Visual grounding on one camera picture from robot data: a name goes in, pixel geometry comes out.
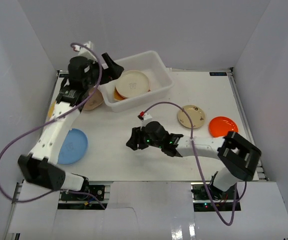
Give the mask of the pink round plate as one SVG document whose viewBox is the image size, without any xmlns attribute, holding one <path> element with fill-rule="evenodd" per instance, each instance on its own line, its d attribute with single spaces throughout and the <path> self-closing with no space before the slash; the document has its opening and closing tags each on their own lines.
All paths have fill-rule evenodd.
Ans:
<svg viewBox="0 0 288 240">
<path fill-rule="evenodd" d="M 151 80 L 149 78 L 149 76 L 146 76 L 147 77 L 147 81 L 148 81 L 148 90 L 147 92 L 150 92 L 151 91 Z"/>
</svg>

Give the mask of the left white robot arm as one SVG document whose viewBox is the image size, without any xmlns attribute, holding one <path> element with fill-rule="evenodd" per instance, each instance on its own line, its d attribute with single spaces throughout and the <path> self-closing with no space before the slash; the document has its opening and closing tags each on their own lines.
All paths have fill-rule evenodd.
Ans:
<svg viewBox="0 0 288 240">
<path fill-rule="evenodd" d="M 80 115 L 89 91 L 96 84 L 106 84 L 118 79 L 124 68 L 115 63 L 108 53 L 102 54 L 107 68 L 84 56 L 70 59 L 68 75 L 62 80 L 56 97 L 54 110 L 36 145 L 27 155 L 18 159 L 24 179 L 49 190 L 72 190 L 78 199 L 89 195 L 86 178 L 65 172 L 57 167 L 60 149 L 71 129 L 73 122 Z"/>
</svg>

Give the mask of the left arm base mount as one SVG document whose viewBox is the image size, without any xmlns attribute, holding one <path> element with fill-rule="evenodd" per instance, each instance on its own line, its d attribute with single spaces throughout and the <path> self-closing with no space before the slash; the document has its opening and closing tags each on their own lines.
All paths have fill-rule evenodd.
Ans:
<svg viewBox="0 0 288 240">
<path fill-rule="evenodd" d="M 109 200 L 109 186 L 89 185 L 86 194 L 74 194 L 68 191 L 60 193 L 59 210 L 105 210 Z"/>
</svg>

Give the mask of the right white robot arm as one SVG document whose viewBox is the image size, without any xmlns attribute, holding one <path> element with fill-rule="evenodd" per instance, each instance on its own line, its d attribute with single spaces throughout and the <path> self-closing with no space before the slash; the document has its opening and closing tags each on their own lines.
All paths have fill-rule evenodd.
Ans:
<svg viewBox="0 0 288 240">
<path fill-rule="evenodd" d="M 239 133 L 230 131 L 224 137 L 190 138 L 169 133 L 157 121 L 132 129 L 126 146 L 132 150 L 159 148 L 170 157 L 199 157 L 220 160 L 224 167 L 215 173 L 209 187 L 210 195 L 219 200 L 239 181 L 253 180 L 262 151 Z"/>
</svg>

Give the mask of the yellow square plate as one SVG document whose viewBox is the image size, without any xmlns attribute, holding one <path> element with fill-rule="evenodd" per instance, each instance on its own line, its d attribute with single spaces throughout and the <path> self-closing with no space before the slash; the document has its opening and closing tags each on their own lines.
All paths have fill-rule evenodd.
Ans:
<svg viewBox="0 0 288 240">
<path fill-rule="evenodd" d="M 52 117 L 55 104 L 56 104 L 56 101 L 54 100 L 54 101 L 52 102 L 51 106 L 49 107 L 49 110 L 48 110 L 48 113 L 47 113 L 48 119 L 50 119 L 50 118 Z"/>
</svg>

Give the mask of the cream round plate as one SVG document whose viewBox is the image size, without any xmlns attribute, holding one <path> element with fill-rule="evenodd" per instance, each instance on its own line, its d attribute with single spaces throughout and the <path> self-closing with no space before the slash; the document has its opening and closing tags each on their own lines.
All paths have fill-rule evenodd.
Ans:
<svg viewBox="0 0 288 240">
<path fill-rule="evenodd" d="M 138 97 L 147 93 L 147 77 L 138 70 L 126 71 L 116 80 L 115 88 L 126 99 Z"/>
</svg>

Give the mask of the blue round plate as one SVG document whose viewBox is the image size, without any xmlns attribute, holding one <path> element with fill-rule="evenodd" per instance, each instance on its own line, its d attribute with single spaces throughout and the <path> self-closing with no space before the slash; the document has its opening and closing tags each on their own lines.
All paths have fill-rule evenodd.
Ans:
<svg viewBox="0 0 288 240">
<path fill-rule="evenodd" d="M 88 138 L 86 134 L 79 130 L 72 128 L 60 149 L 58 155 L 58 164 L 70 165 L 81 160 L 88 149 Z"/>
</svg>

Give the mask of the woven bamboo fan tray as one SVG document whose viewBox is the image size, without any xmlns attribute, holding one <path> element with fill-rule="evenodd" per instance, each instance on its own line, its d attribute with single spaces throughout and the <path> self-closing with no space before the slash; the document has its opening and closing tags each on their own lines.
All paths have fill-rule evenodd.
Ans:
<svg viewBox="0 0 288 240">
<path fill-rule="evenodd" d="M 119 94 L 116 88 L 114 89 L 113 97 L 116 101 L 125 100 L 125 98 Z"/>
</svg>

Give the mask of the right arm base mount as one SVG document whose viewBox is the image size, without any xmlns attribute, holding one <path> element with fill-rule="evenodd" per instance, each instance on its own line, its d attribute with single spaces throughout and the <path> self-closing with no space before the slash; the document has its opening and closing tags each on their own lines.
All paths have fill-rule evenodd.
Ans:
<svg viewBox="0 0 288 240">
<path fill-rule="evenodd" d="M 213 201 L 220 212 L 231 212 L 233 209 L 234 190 L 232 186 L 227 192 L 218 193 L 210 190 Z M 202 182 L 191 183 L 191 193 L 195 213 L 215 212 Z"/>
</svg>

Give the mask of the brown square plate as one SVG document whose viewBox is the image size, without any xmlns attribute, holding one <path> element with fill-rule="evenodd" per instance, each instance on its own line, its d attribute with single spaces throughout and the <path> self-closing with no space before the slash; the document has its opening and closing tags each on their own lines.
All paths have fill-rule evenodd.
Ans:
<svg viewBox="0 0 288 240">
<path fill-rule="evenodd" d="M 92 111 L 104 102 L 102 93 L 98 89 L 91 88 L 89 95 L 92 95 L 92 97 L 84 104 L 83 111 Z"/>
</svg>

